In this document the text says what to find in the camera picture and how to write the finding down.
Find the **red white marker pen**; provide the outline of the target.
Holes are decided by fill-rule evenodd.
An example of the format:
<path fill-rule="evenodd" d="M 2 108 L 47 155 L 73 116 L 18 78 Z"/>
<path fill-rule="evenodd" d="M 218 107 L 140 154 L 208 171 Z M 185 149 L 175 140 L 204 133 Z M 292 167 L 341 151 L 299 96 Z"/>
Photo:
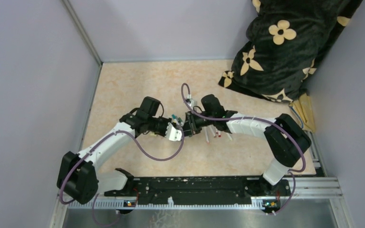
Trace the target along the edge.
<path fill-rule="evenodd" d="M 209 135 L 208 135 L 207 128 L 204 128 L 204 135 L 205 135 L 206 143 L 209 144 L 210 143 L 210 140 L 209 140 Z"/>

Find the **green cap marker pen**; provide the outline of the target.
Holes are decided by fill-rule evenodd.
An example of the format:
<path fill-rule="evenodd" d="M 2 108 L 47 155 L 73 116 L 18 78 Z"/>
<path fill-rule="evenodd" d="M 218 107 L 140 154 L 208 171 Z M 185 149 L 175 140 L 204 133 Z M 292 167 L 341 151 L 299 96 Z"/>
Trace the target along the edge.
<path fill-rule="evenodd" d="M 179 124 L 179 125 L 183 126 L 184 121 L 183 121 L 180 117 L 178 117 L 178 116 L 176 116 L 176 115 L 172 114 L 172 118 L 173 118 L 173 120 L 174 120 L 177 124 Z"/>

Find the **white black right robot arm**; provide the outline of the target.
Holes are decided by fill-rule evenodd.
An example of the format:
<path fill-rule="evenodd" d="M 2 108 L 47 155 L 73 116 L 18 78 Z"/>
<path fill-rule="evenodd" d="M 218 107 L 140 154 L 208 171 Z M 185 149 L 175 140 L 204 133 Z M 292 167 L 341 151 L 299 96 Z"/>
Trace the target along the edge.
<path fill-rule="evenodd" d="M 260 191 L 266 196 L 279 190 L 278 182 L 299 160 L 305 161 L 304 153 L 310 148 L 311 139 L 288 114 L 277 118 L 246 116 L 225 110 L 213 94 L 202 98 L 204 111 L 201 113 L 194 111 L 190 96 L 184 97 L 183 101 L 189 108 L 183 126 L 187 136 L 199 133 L 203 127 L 213 126 L 220 132 L 246 134 L 268 142 L 274 158 L 259 183 Z"/>

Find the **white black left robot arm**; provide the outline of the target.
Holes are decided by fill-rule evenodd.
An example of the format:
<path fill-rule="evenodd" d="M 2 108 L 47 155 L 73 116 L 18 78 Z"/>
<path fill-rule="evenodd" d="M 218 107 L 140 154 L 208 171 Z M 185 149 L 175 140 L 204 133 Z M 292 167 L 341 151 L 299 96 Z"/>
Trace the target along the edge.
<path fill-rule="evenodd" d="M 180 141 L 182 131 L 172 118 L 156 116 L 161 102 L 145 97 L 140 107 L 123 115 L 105 136 L 85 149 L 67 152 L 61 162 L 57 187 L 62 204 L 77 201 L 88 203 L 97 194 L 116 192 L 129 196 L 133 192 L 134 177 L 117 168 L 112 172 L 98 174 L 100 167 L 122 147 L 144 133 L 154 133 L 170 141 Z"/>

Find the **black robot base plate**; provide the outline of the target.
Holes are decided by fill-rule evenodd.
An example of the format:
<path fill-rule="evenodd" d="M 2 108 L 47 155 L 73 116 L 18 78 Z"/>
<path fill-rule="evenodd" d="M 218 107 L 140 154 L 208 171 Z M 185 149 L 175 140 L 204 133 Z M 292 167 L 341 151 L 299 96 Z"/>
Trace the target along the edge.
<path fill-rule="evenodd" d="M 110 190 L 106 197 L 132 197 L 138 205 L 244 205 L 253 197 L 280 199 L 291 194 L 288 180 L 270 185 L 260 176 L 193 176 L 134 178 L 125 190 Z"/>

